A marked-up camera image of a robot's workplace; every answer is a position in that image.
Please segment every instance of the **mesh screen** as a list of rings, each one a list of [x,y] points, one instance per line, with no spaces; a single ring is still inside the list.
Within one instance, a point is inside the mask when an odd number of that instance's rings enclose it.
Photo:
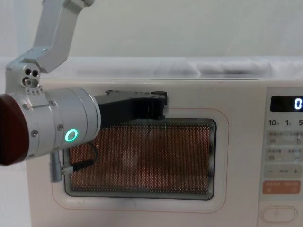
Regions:
[[[103,129],[92,141],[97,162],[71,174],[68,194],[210,199],[214,135],[212,120],[135,121]],[[90,158],[87,144],[70,149],[70,163]]]

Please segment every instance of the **screw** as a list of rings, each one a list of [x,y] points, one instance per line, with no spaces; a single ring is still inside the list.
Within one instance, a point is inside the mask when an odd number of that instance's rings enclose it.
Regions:
[[[63,129],[63,125],[59,124],[58,127],[57,127],[57,130],[62,131],[62,129]]]
[[[37,130],[33,130],[31,135],[32,135],[32,137],[36,137],[38,135],[38,131]]]
[[[30,108],[29,105],[27,105],[27,104],[23,104],[22,107],[26,110],[29,110],[29,108]]]
[[[54,101],[49,101],[49,105],[55,106],[56,103]]]

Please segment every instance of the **number 0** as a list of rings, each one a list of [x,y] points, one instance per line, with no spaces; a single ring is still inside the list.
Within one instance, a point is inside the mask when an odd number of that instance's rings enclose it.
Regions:
[[[301,98],[297,98],[294,102],[294,108],[296,110],[301,110],[302,109],[302,99]]]

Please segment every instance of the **button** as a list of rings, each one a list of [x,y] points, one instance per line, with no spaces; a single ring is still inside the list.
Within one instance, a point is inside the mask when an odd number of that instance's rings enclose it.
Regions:
[[[268,145],[302,145],[303,131],[268,131]]]
[[[265,178],[300,178],[302,166],[300,164],[273,164],[265,165]]]
[[[267,162],[302,162],[303,149],[301,148],[268,148],[265,161]]]
[[[264,181],[263,194],[299,194],[301,181]]]
[[[265,222],[285,223],[295,219],[297,211],[294,207],[276,206],[267,207],[262,211],[261,217]]]

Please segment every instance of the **microwave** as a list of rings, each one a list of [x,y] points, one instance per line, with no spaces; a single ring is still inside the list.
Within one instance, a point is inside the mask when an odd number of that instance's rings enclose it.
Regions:
[[[102,129],[95,165],[59,183],[49,157],[27,161],[33,227],[301,227],[303,81],[271,79],[44,79],[168,93],[166,119]],[[61,151],[93,157],[84,144]]]

